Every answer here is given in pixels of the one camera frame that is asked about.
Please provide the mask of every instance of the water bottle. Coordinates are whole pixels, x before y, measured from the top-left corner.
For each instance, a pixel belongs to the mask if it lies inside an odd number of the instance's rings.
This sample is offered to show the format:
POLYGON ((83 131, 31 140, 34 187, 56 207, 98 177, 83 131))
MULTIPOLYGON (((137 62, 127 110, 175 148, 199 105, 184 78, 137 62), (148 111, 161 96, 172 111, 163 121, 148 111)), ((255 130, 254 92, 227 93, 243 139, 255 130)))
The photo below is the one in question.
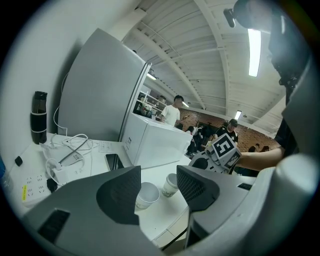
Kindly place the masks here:
POLYGON ((36 91, 34 93, 31 112, 31 131, 34 143, 45 143, 47 141, 47 93, 36 91))
POLYGON ((14 184, 9 173, 6 171, 6 166, 2 161, 1 155, 0 155, 0 181, 1 181, 2 189, 5 192, 12 191, 14 184))

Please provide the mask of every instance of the black bottle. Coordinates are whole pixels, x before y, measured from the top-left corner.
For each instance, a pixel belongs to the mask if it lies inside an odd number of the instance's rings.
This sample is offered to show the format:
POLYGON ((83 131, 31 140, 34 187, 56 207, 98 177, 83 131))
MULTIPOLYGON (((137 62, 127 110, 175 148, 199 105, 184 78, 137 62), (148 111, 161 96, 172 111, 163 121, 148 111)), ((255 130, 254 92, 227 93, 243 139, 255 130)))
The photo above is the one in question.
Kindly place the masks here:
POLYGON ((34 143, 47 141, 47 93, 36 91, 32 102, 31 133, 34 143))

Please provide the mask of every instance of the brick wall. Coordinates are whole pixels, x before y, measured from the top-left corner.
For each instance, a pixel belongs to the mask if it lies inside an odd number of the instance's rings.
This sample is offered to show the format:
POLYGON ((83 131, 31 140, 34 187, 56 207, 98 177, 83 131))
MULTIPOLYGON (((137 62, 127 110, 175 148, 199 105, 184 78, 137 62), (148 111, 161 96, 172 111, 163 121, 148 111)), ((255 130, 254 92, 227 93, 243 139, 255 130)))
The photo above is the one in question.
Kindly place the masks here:
MULTIPOLYGON (((186 117, 182 121, 184 131, 186 131, 189 126, 196 126, 197 121, 204 124, 211 123, 211 125, 215 127, 220 127, 224 122, 224 120, 219 117, 180 109, 180 119, 182 120, 184 117, 186 117)), ((263 146, 269 146, 270 150, 273 150, 280 146, 274 139, 240 124, 235 131, 238 134, 238 148, 241 152, 247 152, 248 149, 256 143, 260 144, 260 149, 262 149, 263 146)))

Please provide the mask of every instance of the man in white shirt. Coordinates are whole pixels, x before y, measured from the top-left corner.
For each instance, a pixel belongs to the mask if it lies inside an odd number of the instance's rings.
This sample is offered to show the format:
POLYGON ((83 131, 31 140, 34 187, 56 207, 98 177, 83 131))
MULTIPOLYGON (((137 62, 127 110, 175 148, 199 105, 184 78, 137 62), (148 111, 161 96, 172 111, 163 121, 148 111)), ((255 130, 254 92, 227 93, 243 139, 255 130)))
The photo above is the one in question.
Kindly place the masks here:
POLYGON ((166 106, 162 113, 160 121, 166 123, 171 126, 175 126, 176 121, 180 123, 180 111, 179 109, 182 108, 184 98, 180 95, 174 97, 174 101, 172 105, 166 106))

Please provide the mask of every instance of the phone screen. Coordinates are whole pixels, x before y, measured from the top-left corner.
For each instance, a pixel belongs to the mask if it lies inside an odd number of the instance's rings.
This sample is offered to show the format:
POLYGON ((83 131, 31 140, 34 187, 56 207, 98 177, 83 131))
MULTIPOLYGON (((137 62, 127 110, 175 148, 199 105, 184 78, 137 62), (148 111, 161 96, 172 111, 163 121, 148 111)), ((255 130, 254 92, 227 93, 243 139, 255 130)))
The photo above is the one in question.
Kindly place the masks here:
POLYGON ((117 154, 106 154, 105 158, 109 165, 110 171, 124 168, 124 165, 117 154))

